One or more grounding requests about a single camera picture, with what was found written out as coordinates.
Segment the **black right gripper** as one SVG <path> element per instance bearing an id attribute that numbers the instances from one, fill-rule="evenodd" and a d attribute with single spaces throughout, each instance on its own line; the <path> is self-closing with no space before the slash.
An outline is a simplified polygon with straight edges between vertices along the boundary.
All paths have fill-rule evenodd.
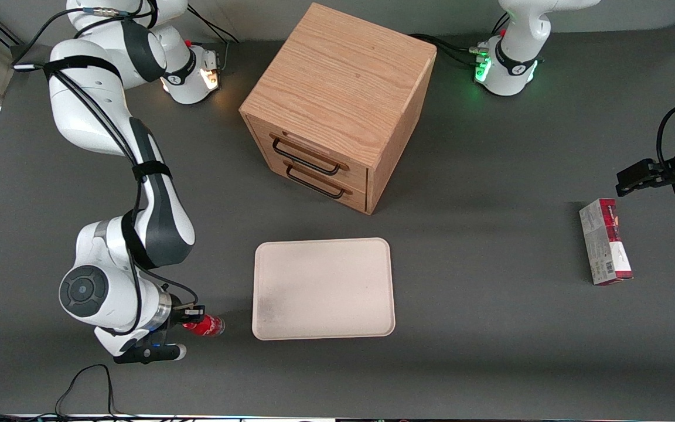
<path id="1" fill-rule="evenodd" d="M 199 318 L 203 318 L 205 314 L 204 305 L 172 309 L 166 321 L 148 334 L 148 350 L 150 352 L 186 352 L 184 345 L 169 342 L 169 333 L 179 324 L 198 324 Z"/>

